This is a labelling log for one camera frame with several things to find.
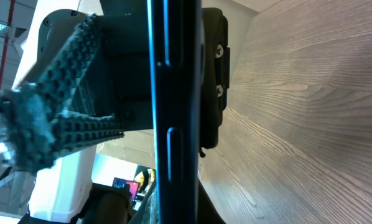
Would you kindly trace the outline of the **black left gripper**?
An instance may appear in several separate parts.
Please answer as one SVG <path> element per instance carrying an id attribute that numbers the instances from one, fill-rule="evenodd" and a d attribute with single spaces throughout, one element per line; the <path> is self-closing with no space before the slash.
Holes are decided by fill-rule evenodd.
<path id="1" fill-rule="evenodd" d="M 47 107 L 55 137 L 51 150 L 54 159 L 121 138 L 124 128 L 138 131 L 153 127 L 147 3 L 99 3 L 103 41 L 101 17 L 86 16 L 76 23 L 64 45 L 44 67 L 40 80 L 27 82 L 37 85 Z M 202 22 L 205 68 L 200 147 L 211 149 L 218 144 L 218 130 L 227 106 L 230 48 L 228 20 L 221 9 L 203 8 Z"/>

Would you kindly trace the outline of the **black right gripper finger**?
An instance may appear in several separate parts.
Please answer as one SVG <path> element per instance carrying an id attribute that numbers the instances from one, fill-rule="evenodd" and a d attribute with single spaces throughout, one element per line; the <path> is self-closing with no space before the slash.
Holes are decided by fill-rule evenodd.
<path id="1" fill-rule="evenodd" d="M 0 143 L 6 147 L 4 164 L 29 173 L 51 167 L 54 142 L 47 107 L 36 84 L 26 83 L 0 93 Z"/>

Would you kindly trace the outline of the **blue Galaxy smartphone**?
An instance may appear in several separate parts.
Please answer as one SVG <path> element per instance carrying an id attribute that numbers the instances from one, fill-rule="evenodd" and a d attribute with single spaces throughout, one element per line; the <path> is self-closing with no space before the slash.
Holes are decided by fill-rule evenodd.
<path id="1" fill-rule="evenodd" d="M 201 2 L 148 0 L 159 223 L 196 223 Z"/>

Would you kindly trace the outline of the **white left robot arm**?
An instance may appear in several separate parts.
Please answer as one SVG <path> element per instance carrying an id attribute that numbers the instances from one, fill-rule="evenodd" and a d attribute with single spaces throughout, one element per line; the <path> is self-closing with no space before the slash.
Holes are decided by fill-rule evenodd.
<path id="1" fill-rule="evenodd" d="M 12 161 L 36 173 L 59 157 L 152 129 L 156 180 L 130 216 L 97 188 L 88 223 L 221 223 L 197 177 L 226 108 L 228 21 L 200 1 L 103 1 L 104 14 L 52 24 L 42 58 L 5 96 Z"/>

